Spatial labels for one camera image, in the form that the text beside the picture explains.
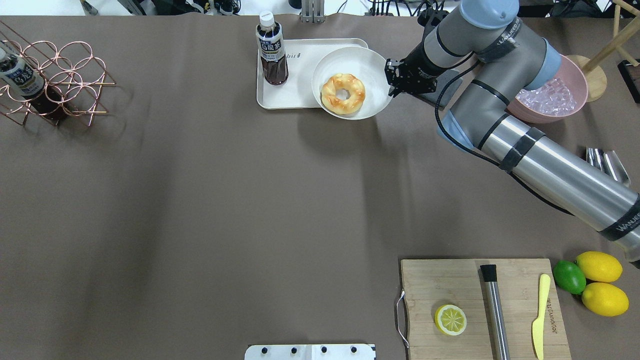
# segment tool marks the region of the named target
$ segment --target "copper wire rack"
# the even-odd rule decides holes
[[[45,79],[44,94],[69,117],[77,118],[89,127],[95,116],[109,113],[100,97],[102,88],[115,86],[116,81],[107,71],[104,61],[93,55],[91,45],[74,41],[59,48],[46,40],[29,42],[1,20],[0,36],[6,47],[24,58],[42,75]],[[61,99],[51,99],[46,91],[48,88],[58,92]],[[0,117],[6,117],[20,126],[26,124],[30,115],[37,115],[53,126],[60,122],[43,117],[50,113],[35,111],[29,101],[24,100],[4,81],[0,81],[0,114]]]

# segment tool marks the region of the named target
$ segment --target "bagel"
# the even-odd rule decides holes
[[[345,89],[349,92],[347,99],[335,96],[335,92]],[[346,115],[358,111],[364,102],[364,84],[352,74],[336,74],[329,78],[320,93],[322,103],[331,112]]]

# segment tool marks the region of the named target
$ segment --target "robotic arm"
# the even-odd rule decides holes
[[[640,268],[640,195],[505,113],[521,89],[544,85],[561,62],[518,9],[518,0],[462,0],[405,59],[387,60],[389,95],[435,91],[438,76],[474,52],[484,66],[442,119],[446,132],[585,221]]]

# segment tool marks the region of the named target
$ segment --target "brown tabletop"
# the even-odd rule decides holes
[[[357,37],[384,57],[415,19],[276,17],[287,38]],[[256,17],[6,17],[30,40],[84,40],[118,87],[85,129],[0,121],[3,359],[242,359],[249,344],[377,345],[404,358],[403,258],[623,262],[617,318],[559,292],[574,359],[635,359],[640,272],[580,220],[436,134],[408,95],[373,119],[255,100]],[[526,19],[563,54],[594,55],[611,20]],[[640,37],[626,48],[634,55]],[[615,149],[640,181],[638,106],[617,54],[604,96],[540,126],[575,154]]]

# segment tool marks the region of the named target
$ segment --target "white bowl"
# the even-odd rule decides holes
[[[391,101],[389,84],[385,76],[386,60],[373,50],[363,47],[343,47],[327,54],[316,66],[311,78],[311,89],[320,107],[329,114],[346,120],[362,120],[382,111]],[[320,92],[330,77],[352,74],[364,84],[365,99],[362,107],[351,114],[338,115],[322,103]]]

